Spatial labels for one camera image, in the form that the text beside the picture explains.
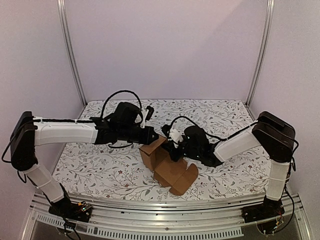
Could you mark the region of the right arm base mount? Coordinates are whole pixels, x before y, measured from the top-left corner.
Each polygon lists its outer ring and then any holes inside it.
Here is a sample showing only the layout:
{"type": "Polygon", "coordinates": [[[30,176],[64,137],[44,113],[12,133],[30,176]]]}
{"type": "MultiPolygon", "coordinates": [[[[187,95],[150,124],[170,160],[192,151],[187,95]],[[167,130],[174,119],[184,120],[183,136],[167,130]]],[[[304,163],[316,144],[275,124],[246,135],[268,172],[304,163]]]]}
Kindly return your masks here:
{"type": "Polygon", "coordinates": [[[245,223],[259,222],[256,226],[263,235],[272,235],[284,223],[285,213],[281,200],[264,198],[263,203],[245,206],[241,216],[245,223]]]}

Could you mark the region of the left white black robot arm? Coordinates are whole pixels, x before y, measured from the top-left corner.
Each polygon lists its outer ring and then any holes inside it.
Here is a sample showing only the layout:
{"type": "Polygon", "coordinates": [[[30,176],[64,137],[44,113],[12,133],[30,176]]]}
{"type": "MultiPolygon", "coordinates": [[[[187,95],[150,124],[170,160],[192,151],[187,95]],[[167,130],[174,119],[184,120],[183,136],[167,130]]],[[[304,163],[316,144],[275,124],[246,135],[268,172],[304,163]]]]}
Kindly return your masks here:
{"type": "Polygon", "coordinates": [[[10,152],[6,162],[29,178],[63,217],[70,217],[75,211],[74,204],[64,187],[39,165],[35,148],[58,143],[113,145],[117,141],[150,145],[159,138],[154,128],[146,125],[153,112],[151,106],[142,109],[129,102],[120,102],[107,116],[84,120],[45,119],[25,111],[5,148],[10,152]]]}

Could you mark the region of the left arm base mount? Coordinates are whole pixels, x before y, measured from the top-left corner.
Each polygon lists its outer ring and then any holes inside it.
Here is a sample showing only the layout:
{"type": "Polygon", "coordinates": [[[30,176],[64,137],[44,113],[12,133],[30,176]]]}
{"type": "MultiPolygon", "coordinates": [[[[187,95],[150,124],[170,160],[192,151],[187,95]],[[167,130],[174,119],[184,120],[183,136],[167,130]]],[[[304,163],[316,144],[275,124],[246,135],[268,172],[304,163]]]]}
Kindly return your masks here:
{"type": "Polygon", "coordinates": [[[48,212],[52,215],[88,223],[93,206],[85,201],[73,203],[68,198],[50,204],[48,212]]]}

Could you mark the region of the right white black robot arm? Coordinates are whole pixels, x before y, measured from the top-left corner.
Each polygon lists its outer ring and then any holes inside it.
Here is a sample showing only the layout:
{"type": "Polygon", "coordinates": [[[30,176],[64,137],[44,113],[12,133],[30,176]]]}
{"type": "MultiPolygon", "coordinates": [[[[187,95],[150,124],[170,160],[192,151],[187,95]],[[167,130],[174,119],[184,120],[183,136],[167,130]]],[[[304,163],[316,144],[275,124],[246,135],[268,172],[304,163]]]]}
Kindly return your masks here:
{"type": "Polygon", "coordinates": [[[271,160],[268,187],[258,213],[269,218],[278,210],[291,170],[296,170],[294,153],[299,147],[294,127],[275,115],[263,111],[256,121],[216,143],[208,140],[210,134],[196,123],[179,132],[173,123],[165,124],[161,131],[167,138],[163,148],[174,162],[187,157],[207,167],[217,167],[226,160],[262,147],[271,160]]]}

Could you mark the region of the brown cardboard box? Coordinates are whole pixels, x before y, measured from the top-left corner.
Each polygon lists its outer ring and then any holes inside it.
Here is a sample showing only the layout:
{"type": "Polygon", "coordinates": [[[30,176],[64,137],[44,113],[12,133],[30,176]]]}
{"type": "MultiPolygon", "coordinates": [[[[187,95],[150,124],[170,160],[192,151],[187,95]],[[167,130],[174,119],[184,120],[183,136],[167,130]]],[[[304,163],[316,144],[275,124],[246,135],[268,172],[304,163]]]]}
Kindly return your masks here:
{"type": "Polygon", "coordinates": [[[149,145],[142,145],[139,152],[144,165],[153,172],[153,179],[162,187],[169,187],[169,192],[182,196],[198,178],[198,167],[181,157],[177,162],[171,160],[169,152],[164,148],[168,140],[159,136],[149,145]]]}

